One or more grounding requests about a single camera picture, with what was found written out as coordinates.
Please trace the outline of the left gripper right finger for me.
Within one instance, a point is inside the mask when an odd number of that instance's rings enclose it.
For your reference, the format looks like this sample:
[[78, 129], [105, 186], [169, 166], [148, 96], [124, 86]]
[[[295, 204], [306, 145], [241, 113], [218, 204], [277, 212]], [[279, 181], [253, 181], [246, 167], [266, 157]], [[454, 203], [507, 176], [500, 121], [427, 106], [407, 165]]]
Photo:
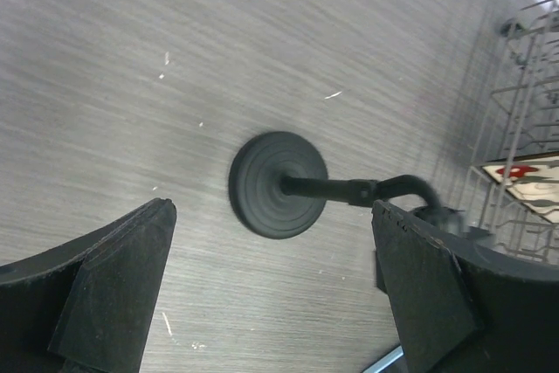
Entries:
[[411, 372], [556, 372], [558, 268], [375, 202], [376, 256]]

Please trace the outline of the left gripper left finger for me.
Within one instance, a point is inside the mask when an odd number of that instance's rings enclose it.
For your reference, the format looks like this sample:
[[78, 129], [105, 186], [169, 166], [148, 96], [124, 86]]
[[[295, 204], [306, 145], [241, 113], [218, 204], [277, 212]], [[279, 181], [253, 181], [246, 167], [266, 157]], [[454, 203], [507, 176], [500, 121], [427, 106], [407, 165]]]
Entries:
[[1, 267], [3, 372], [137, 372], [176, 225], [155, 198]]

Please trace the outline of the black phone stand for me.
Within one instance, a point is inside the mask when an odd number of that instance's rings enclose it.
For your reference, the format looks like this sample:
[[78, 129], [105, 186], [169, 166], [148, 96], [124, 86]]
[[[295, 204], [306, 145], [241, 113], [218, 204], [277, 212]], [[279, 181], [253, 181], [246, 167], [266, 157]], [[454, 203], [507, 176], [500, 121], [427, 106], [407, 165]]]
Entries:
[[253, 233], [288, 239], [308, 230], [328, 201], [371, 208], [375, 201], [417, 196], [424, 205], [412, 215], [442, 231], [459, 235], [462, 214], [445, 207], [437, 192], [418, 176], [387, 180], [332, 180], [318, 149], [304, 137], [286, 131], [253, 137], [235, 156], [228, 178], [231, 207]]

